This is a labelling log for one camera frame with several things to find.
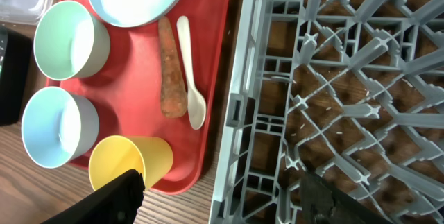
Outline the red serving tray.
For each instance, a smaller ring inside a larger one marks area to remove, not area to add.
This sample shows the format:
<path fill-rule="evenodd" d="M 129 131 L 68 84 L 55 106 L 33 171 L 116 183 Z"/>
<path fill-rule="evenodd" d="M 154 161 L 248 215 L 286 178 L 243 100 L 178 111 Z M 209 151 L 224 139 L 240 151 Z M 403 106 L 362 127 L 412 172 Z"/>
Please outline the red serving tray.
<path fill-rule="evenodd" d="M 212 104 L 229 0 L 179 0 L 171 22 L 189 19 L 195 84 Z M 187 117 L 169 119 L 160 110 L 160 48 L 157 24 L 134 28 L 107 25 L 111 48 L 104 67 L 89 78 L 60 81 L 58 86 L 88 98 L 99 115 L 99 137 L 160 137 L 173 149 L 172 169 L 155 191 L 169 195 L 190 189 L 200 177 L 209 123 L 194 130 Z"/>

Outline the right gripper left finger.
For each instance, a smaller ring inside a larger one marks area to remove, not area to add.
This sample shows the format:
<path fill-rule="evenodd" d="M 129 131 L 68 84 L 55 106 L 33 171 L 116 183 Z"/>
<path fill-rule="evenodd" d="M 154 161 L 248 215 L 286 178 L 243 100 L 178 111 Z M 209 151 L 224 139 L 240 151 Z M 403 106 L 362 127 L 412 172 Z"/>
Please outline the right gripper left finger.
<path fill-rule="evenodd" d="M 144 190 L 142 174 L 130 169 L 42 224 L 132 224 Z"/>

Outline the orange carrot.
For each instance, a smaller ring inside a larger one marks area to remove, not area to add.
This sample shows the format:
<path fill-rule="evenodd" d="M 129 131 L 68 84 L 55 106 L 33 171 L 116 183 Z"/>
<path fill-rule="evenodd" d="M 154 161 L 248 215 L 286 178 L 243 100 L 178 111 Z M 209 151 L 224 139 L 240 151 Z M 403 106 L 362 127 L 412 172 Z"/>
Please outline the orange carrot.
<path fill-rule="evenodd" d="M 158 35 L 162 76 L 160 109 L 167 118 L 182 117 L 187 111 L 187 93 L 173 30 L 167 17 L 158 21 Z"/>

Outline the white plastic spoon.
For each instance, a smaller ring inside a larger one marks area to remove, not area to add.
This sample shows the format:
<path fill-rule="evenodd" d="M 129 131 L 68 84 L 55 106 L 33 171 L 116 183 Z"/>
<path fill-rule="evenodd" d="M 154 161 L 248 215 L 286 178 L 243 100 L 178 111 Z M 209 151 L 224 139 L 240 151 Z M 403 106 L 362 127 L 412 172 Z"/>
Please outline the white plastic spoon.
<path fill-rule="evenodd" d="M 191 31 L 189 20 L 186 16 L 180 16 L 176 23 L 182 62 L 187 81 L 187 111 L 191 127 L 198 130 L 202 127 L 207 111 L 207 104 L 203 95 L 197 90 L 194 81 L 194 70 L 191 49 Z"/>

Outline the light green bowl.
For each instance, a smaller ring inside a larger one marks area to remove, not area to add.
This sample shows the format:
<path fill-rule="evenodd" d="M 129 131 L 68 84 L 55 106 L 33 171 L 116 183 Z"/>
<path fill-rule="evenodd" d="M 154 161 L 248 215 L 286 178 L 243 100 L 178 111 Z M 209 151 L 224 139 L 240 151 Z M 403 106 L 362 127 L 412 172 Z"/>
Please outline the light green bowl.
<path fill-rule="evenodd" d="M 77 1 L 58 2 L 41 18 L 34 37 L 40 71 L 52 80 L 86 78 L 98 73 L 110 54 L 106 27 Z"/>

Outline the grey dishwasher rack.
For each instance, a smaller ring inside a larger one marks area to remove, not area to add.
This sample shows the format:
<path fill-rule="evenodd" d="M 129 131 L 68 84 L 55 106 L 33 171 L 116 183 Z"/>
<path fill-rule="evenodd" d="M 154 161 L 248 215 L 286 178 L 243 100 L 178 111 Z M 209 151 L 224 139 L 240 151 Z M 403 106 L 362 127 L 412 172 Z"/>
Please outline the grey dishwasher rack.
<path fill-rule="evenodd" d="M 443 0 L 243 0 L 209 221 L 302 223 L 308 171 L 443 222 Z"/>

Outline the black waste tray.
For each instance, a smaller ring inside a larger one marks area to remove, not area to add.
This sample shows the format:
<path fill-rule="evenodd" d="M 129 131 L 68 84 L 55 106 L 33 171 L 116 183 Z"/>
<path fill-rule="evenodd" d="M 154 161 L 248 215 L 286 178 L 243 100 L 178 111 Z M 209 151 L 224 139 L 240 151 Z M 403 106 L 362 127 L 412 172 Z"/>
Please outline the black waste tray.
<path fill-rule="evenodd" d="M 33 43 L 1 26 L 1 126 L 19 121 Z"/>

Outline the yellow plastic cup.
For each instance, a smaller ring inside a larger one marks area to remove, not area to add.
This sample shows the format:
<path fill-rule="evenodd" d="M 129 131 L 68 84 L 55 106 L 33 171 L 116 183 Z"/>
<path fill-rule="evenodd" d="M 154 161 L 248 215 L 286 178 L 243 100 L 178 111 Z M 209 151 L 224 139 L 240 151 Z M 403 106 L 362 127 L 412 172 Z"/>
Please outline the yellow plastic cup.
<path fill-rule="evenodd" d="M 101 140 L 89 159 L 89 181 L 98 190 L 128 170 L 142 175 L 150 189 L 173 166 L 173 151 L 159 137 L 124 137 L 113 135 Z"/>

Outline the light blue bowl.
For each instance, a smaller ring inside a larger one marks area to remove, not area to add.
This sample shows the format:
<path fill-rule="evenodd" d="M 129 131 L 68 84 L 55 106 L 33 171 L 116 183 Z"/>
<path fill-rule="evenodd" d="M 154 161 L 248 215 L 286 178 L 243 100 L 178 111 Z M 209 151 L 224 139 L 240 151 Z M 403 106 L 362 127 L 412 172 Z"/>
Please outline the light blue bowl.
<path fill-rule="evenodd" d="M 27 103 L 22 141 L 39 166 L 54 169 L 84 155 L 96 142 L 99 116 L 91 101 L 60 87 L 45 87 Z"/>

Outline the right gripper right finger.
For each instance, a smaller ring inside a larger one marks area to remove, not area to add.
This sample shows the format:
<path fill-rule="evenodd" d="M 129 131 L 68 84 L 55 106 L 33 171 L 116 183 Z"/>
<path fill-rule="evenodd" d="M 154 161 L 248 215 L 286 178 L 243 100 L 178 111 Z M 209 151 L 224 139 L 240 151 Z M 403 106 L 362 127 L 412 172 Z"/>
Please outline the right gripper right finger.
<path fill-rule="evenodd" d="M 300 199 L 306 223 L 391 224 L 312 172 L 301 179 Z"/>

